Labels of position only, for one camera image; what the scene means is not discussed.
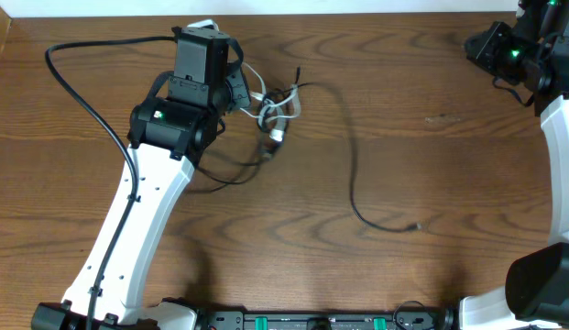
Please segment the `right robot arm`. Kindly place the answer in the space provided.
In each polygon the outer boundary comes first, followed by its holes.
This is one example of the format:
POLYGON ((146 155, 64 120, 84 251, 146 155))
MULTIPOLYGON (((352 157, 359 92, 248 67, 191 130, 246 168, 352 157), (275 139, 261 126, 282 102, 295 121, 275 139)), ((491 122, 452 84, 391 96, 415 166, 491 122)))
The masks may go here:
POLYGON ((569 329, 569 0, 524 0, 516 21, 470 37, 465 55, 539 121, 551 215, 544 247, 511 263, 502 286, 463 298, 458 329, 569 329))

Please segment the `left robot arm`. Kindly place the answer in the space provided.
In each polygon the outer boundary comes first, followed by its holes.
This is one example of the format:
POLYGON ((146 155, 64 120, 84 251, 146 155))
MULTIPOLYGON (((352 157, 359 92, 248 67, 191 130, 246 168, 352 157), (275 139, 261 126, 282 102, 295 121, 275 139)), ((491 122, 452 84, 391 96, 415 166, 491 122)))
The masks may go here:
POLYGON ((178 299, 146 307, 151 261, 178 198, 224 115, 249 96, 238 42, 205 19, 175 27, 175 66, 161 73, 130 116, 115 198, 88 259, 60 302, 43 302, 35 329, 198 329, 200 315, 178 299))

